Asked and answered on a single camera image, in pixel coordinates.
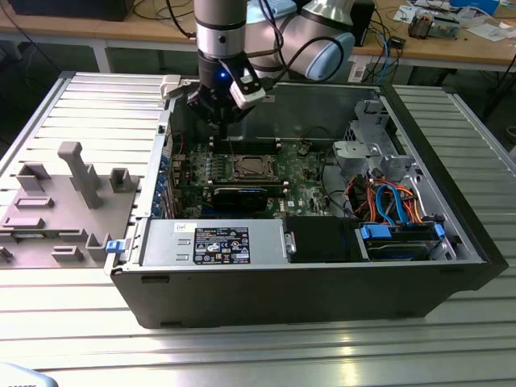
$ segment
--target motherboard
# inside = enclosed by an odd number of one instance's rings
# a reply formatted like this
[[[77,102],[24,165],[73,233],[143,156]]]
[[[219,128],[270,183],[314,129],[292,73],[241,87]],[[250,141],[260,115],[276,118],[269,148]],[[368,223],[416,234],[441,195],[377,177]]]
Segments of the motherboard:
[[[245,148],[237,142],[195,144],[173,157],[174,218],[328,216],[323,153],[303,141]]]

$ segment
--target floor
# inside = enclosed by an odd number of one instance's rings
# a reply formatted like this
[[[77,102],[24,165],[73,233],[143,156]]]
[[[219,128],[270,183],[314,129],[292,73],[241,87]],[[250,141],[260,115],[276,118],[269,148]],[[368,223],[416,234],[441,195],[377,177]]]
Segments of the floor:
[[[93,52],[84,47],[40,44],[42,50],[62,70],[96,72]],[[34,46],[20,46],[23,59],[14,62],[0,61],[0,155],[31,117],[41,99],[56,80],[56,70],[35,50]],[[166,69],[160,69],[157,52],[113,48],[110,58],[116,73],[180,73],[194,75],[197,71],[197,54],[194,52],[164,52]],[[405,84],[412,68],[400,66],[395,84]],[[417,85],[433,85],[439,75],[438,69],[424,69],[412,80]],[[451,86],[476,113],[482,109],[495,85],[494,74],[460,70],[449,75],[445,86]],[[506,136],[506,128],[516,124],[516,93],[505,98],[490,120],[488,128],[510,150],[514,145]]]

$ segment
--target power supply label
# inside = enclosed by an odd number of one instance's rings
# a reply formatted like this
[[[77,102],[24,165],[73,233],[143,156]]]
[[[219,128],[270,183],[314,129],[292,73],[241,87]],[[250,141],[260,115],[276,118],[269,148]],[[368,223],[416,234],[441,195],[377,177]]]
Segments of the power supply label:
[[[217,227],[195,229],[195,264],[250,264],[249,229]]]

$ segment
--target blue cable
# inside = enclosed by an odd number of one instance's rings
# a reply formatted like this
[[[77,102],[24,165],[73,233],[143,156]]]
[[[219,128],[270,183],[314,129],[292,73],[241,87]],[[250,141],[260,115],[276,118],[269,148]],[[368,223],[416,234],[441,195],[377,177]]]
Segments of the blue cable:
[[[389,222],[389,224],[391,226],[396,226],[396,223],[381,208],[381,193],[384,192],[384,190],[386,188],[389,188],[393,191],[394,201],[396,202],[397,216],[400,218],[402,223],[409,223],[410,222],[409,217],[406,214],[406,212],[403,210],[402,197],[401,197],[400,193],[397,191],[396,187],[394,187],[393,185],[390,185],[390,184],[383,184],[380,186],[380,188],[378,188],[377,199],[376,199],[378,214],[380,214],[383,219],[385,219],[387,222]]]
[[[381,79],[384,77],[385,75],[385,70],[387,69],[387,62],[389,61],[389,46],[387,45],[387,39],[379,32],[379,31],[375,31],[376,34],[378,36],[381,37],[381,39],[383,40],[383,43],[384,43],[384,51],[385,51],[385,62],[384,62],[384,67],[381,69],[381,74],[380,74],[380,77],[378,78],[377,80],[377,85],[380,83]]]

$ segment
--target robotic arm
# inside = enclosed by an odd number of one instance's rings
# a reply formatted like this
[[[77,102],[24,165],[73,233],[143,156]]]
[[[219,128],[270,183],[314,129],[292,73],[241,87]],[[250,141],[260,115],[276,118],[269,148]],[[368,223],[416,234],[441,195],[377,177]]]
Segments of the robotic arm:
[[[264,0],[194,0],[200,86],[188,106],[222,137],[265,97],[258,73],[270,77],[289,64],[320,81],[351,55],[353,0],[268,2],[272,17]]]

